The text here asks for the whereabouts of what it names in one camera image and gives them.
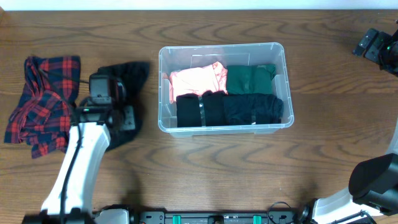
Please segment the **black garment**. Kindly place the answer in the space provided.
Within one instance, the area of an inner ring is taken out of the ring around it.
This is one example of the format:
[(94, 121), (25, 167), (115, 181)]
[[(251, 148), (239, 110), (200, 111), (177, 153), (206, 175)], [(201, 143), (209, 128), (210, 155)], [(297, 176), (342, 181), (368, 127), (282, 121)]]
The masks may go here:
[(177, 127), (226, 126), (223, 91), (207, 91), (202, 96), (189, 93), (176, 98)]
[(107, 67), (100, 67), (97, 74), (107, 75), (116, 78), (124, 86), (126, 93), (121, 100), (123, 107), (132, 106), (134, 113), (135, 129), (128, 131), (118, 131), (111, 135), (111, 142), (107, 151), (116, 149), (117, 147), (127, 144), (134, 140), (142, 128), (144, 118), (144, 105), (140, 99), (140, 92), (144, 87), (149, 76), (149, 62), (127, 62)]

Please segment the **red navy plaid shirt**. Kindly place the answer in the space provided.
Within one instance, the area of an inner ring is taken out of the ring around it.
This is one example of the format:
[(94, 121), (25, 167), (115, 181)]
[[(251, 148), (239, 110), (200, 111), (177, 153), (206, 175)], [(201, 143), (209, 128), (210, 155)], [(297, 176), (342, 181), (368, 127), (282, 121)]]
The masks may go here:
[(28, 57), (20, 100), (9, 117), (4, 142), (26, 143), (36, 159), (68, 146), (72, 108), (79, 92), (81, 61), (77, 55)]

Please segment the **dark green garment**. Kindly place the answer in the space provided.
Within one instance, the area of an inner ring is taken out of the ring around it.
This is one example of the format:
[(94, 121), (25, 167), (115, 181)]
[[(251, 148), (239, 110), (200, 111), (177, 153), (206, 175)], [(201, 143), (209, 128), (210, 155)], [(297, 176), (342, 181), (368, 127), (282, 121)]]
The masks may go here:
[(272, 94), (272, 80), (276, 76), (276, 66), (230, 65), (227, 66), (226, 90), (230, 95)]

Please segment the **pink shirt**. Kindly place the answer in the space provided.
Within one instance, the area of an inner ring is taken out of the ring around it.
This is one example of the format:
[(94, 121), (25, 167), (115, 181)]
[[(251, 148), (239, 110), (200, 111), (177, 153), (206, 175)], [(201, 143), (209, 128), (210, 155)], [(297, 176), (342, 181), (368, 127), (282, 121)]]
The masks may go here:
[(186, 94), (202, 96), (207, 91), (223, 91), (227, 94), (227, 72), (220, 62), (172, 72), (169, 76), (170, 103), (174, 103), (178, 96)]

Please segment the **navy garment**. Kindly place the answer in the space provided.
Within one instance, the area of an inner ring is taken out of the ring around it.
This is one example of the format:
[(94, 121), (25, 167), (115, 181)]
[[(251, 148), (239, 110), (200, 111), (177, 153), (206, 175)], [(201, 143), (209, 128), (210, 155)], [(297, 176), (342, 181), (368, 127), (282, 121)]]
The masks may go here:
[(229, 125), (279, 124), (284, 102), (272, 94), (231, 95), (223, 98)]

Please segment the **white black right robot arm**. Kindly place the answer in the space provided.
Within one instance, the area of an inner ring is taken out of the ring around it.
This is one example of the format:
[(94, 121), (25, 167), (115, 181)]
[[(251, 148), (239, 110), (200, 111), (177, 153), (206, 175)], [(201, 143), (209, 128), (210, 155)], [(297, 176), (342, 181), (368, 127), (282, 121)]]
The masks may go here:
[[(397, 76), (397, 33), (370, 28), (353, 50)], [(348, 187), (307, 204), (294, 223), (374, 223), (397, 214), (397, 131), (383, 156), (360, 162)]]

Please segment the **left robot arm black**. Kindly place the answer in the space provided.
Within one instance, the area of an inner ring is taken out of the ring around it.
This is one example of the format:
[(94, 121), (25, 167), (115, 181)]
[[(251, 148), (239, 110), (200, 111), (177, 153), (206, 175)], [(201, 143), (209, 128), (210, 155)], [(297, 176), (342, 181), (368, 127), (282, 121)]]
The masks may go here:
[(112, 205), (93, 213), (93, 194), (111, 136), (135, 128), (121, 81), (94, 81), (90, 95), (72, 111), (68, 148), (55, 184), (36, 215), (23, 223), (130, 223), (129, 209)]

